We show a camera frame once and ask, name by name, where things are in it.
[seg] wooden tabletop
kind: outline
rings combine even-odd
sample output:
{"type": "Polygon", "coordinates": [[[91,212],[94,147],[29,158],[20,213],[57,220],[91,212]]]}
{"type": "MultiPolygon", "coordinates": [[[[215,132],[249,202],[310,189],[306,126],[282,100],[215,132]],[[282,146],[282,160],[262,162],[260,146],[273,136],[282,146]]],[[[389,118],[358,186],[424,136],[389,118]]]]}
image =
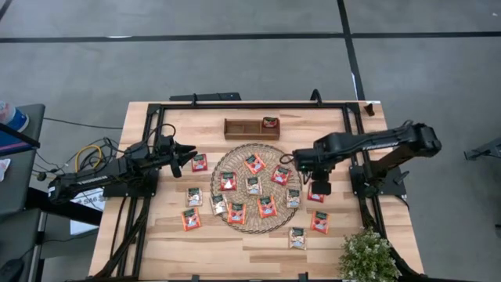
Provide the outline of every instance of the wooden tabletop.
{"type": "MultiPolygon", "coordinates": [[[[141,140],[147,107],[146,102],[129,103],[120,141],[122,150],[141,140]]],[[[387,128],[382,106],[374,104],[374,111],[376,115],[372,117],[362,112],[366,132],[387,128]]],[[[208,170],[192,172],[190,165],[187,165],[182,169],[182,178],[179,179],[172,177],[168,167],[160,170],[157,195],[152,198],[150,206],[140,280],[191,279],[193,274],[199,274],[201,279],[294,279],[304,272],[309,272],[312,279],[339,278],[338,262],[343,254],[341,244],[344,236],[360,232],[362,228],[359,205],[351,191],[349,160],[337,164],[330,174],[332,194],[326,197],[323,204],[307,201],[307,189],[304,186],[301,208],[296,215],[284,227],[270,233],[253,235],[230,228],[219,217],[212,215],[209,196],[211,173],[218,161],[232,148],[252,142],[225,140],[225,118],[278,117],[280,140],[260,143],[276,146],[289,153],[294,149],[312,147],[313,141],[331,132],[344,132],[340,110],[167,110],[165,114],[164,122],[173,124],[177,129],[177,142],[195,145],[200,153],[207,155],[208,170]],[[204,206],[199,208],[202,227],[185,232],[181,212],[186,210],[185,192],[190,187],[199,187],[204,192],[204,206]],[[289,228],[309,228],[315,210],[330,214],[329,233],[308,230],[307,250],[289,249],[289,228]]],[[[171,129],[165,127],[163,133],[171,134],[171,129]]],[[[379,159],[389,150],[371,151],[371,159],[379,159]]],[[[380,202],[388,239],[407,263],[422,273],[407,207],[391,196],[380,197],[380,202]]],[[[101,270],[110,257],[120,203],[120,198],[109,199],[106,203],[89,275],[101,270]]],[[[140,208],[141,204],[138,204],[136,215],[140,208]]],[[[119,245],[123,236],[127,210],[128,201],[122,212],[116,245],[119,245]]],[[[134,248],[135,245],[132,245],[129,249],[126,275],[132,272],[134,248]]]]}

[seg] wooden box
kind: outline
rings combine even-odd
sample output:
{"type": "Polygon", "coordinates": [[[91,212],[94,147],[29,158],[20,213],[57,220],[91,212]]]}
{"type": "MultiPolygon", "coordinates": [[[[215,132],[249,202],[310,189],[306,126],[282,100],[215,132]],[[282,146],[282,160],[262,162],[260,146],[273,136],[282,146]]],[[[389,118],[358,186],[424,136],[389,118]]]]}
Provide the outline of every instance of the wooden box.
{"type": "Polygon", "coordinates": [[[264,128],[262,120],[225,119],[225,139],[227,140],[278,140],[280,120],[275,128],[264,128]]]}

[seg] wicker tray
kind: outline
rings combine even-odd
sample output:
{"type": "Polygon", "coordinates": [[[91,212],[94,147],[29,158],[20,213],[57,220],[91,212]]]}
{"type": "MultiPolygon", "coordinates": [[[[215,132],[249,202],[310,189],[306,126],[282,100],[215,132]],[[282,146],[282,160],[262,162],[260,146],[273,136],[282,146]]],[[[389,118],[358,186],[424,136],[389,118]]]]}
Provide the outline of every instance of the wicker tray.
{"type": "MultiPolygon", "coordinates": [[[[283,167],[289,168],[292,174],[285,186],[274,183],[272,173],[279,164],[279,159],[285,153],[277,148],[264,144],[246,144],[238,146],[229,151],[216,165],[211,179],[211,194],[220,194],[221,187],[221,172],[236,173],[236,191],[223,192],[228,199],[228,202],[244,203],[247,205],[247,214],[245,224],[228,223],[233,229],[244,233],[266,233],[283,226],[296,213],[296,208],[287,208],[286,191],[289,188],[297,190],[302,189],[301,180],[292,164],[282,164],[283,167]],[[252,172],[244,164],[244,161],[252,154],[258,154],[265,162],[266,168],[260,171],[256,176],[261,178],[263,194],[261,196],[249,195],[247,193],[246,180],[254,176],[252,172]],[[262,219],[258,211],[258,198],[263,196],[271,196],[275,198],[275,203],[278,211],[277,216],[270,216],[262,219]]],[[[220,215],[224,222],[227,222],[227,213],[220,215]]]]}

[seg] potted plant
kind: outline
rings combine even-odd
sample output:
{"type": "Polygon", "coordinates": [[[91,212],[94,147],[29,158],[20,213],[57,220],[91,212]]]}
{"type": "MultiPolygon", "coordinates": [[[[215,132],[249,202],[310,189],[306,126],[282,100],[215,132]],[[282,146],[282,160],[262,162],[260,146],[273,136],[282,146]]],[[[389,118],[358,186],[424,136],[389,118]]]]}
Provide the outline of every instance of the potted plant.
{"type": "Polygon", "coordinates": [[[340,257],[343,279],[390,282],[401,276],[395,260],[390,256],[390,243],[372,228],[344,239],[344,254],[340,257]]]}

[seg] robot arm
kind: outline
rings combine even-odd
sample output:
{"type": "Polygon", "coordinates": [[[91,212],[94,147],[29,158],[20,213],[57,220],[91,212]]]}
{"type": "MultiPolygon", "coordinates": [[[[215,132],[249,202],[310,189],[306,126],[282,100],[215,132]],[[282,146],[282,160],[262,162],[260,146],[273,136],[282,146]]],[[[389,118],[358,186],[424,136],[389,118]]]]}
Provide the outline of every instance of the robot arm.
{"type": "Polygon", "coordinates": [[[181,169],[197,152],[195,146],[181,145],[173,136],[159,136],[152,152],[145,142],[130,146],[122,157],[105,164],[101,168],[59,175],[49,184],[49,200],[62,204],[73,199],[81,192],[95,188],[114,188],[114,195],[146,196],[151,195],[143,185],[152,170],[170,165],[174,177],[181,177],[181,169]]]}
{"type": "Polygon", "coordinates": [[[310,175],[314,181],[312,192],[330,194],[329,173],[336,164],[358,152],[398,146],[379,161],[364,164],[366,178],[380,179],[392,168],[413,157],[433,157],[442,145],[433,128],[425,124],[404,125],[381,132],[354,136],[350,133],[331,133],[313,143],[312,149],[292,152],[296,169],[303,175],[310,175]]]}

